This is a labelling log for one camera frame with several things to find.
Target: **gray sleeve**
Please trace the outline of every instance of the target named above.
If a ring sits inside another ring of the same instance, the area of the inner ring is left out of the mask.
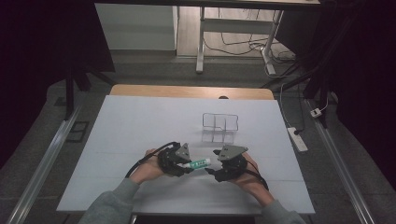
[[[305,221],[296,212],[286,210],[278,200],[262,209],[263,223],[271,224],[300,224]]]
[[[79,224],[128,223],[133,209],[132,200],[139,185],[128,178],[113,191],[102,193],[88,208]]]

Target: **desk leg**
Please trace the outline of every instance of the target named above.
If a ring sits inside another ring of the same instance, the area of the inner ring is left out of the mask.
[[[205,26],[205,8],[201,7],[197,67],[195,69],[197,74],[202,74],[204,72],[204,26]]]
[[[271,33],[268,36],[268,40],[267,40],[267,44],[265,45],[265,48],[262,49],[262,57],[264,58],[265,66],[267,68],[268,75],[270,75],[270,76],[276,75],[274,66],[272,65],[271,58],[269,56],[269,52],[271,50],[271,45],[274,41],[275,34],[277,31],[277,26],[279,25],[280,18],[282,17],[282,13],[283,13],[283,11],[275,12],[276,15],[275,15],[275,20],[274,20],[273,26],[271,28]]]

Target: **floor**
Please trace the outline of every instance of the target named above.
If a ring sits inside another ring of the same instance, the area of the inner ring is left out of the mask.
[[[200,8],[198,7],[180,7],[179,24],[177,34],[177,55],[178,56],[195,56],[197,54],[199,29],[200,29]],[[205,9],[206,18],[223,18],[246,21],[271,21],[273,19],[273,10],[258,9],[235,9],[235,8],[216,8],[207,7]],[[247,35],[247,34],[222,34],[207,33],[204,34],[206,42],[205,56],[234,56],[247,58],[260,58],[262,55],[258,50],[251,50],[248,43],[233,44],[238,42],[265,44],[268,35]],[[282,57],[293,57],[293,53],[286,47],[274,41],[272,50],[275,55],[279,52]]]
[[[212,13],[213,16],[216,16],[216,10]],[[248,12],[243,10],[239,13],[248,15]],[[179,29],[182,29],[182,26],[180,19]],[[240,40],[246,40],[246,37],[243,36],[239,40],[227,39],[227,41]],[[205,58],[205,71],[198,76],[194,71],[195,59],[192,57],[177,57],[167,53],[113,51],[112,57],[116,73],[108,75],[119,83],[241,88],[259,88],[271,79],[262,70],[263,62],[260,55],[250,55],[245,58],[223,56],[225,55]],[[276,71],[280,74],[288,66],[288,64],[276,64]],[[77,118],[77,124],[82,125],[85,131],[79,132],[80,127],[76,125],[67,136],[67,140],[24,223],[71,224],[78,223],[81,217],[81,214],[59,213],[56,211],[56,206],[64,193],[68,179],[73,174],[101,104],[111,89],[102,80],[91,75],[89,78],[92,88],[87,93],[85,103]],[[314,215],[303,215],[303,219],[307,223],[361,223],[332,161],[329,159],[326,148],[318,136],[318,130],[315,128],[309,112],[304,105],[300,105],[300,102],[303,101],[300,90],[303,88],[304,83],[299,88],[295,87],[283,92],[282,101],[280,101],[280,94],[275,93],[276,99],[284,106],[285,116],[289,123],[295,127],[304,127],[301,136],[309,148],[305,154],[295,151],[316,210]],[[14,155],[0,170],[0,223],[7,222],[64,119],[64,93],[64,82],[56,83],[49,88],[47,102],[35,124],[25,135]],[[396,192],[361,144],[337,119],[335,112],[337,104],[332,98],[330,99],[327,108],[329,132],[340,149],[356,185],[369,205],[376,223],[394,223],[396,220]]]

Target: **white table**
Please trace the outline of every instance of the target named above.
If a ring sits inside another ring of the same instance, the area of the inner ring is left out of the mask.
[[[57,210],[86,210],[100,193],[121,182],[146,149],[167,142],[189,143],[192,160],[210,158],[213,168],[219,169],[212,150],[222,144],[201,141],[203,113],[238,115],[234,144],[249,148],[270,191],[289,210],[315,212],[277,101],[117,95],[105,99]],[[259,215],[260,207],[233,184],[218,183],[198,170],[181,178],[163,176],[143,184],[134,197],[133,212],[235,216]]]

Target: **wooden table edge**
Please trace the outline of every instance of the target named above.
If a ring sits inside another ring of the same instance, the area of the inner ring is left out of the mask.
[[[127,85],[113,86],[110,95],[152,96],[180,98],[219,99],[226,96],[235,100],[274,100],[273,93],[268,89],[220,88],[220,87],[188,87],[188,86],[151,86]]]

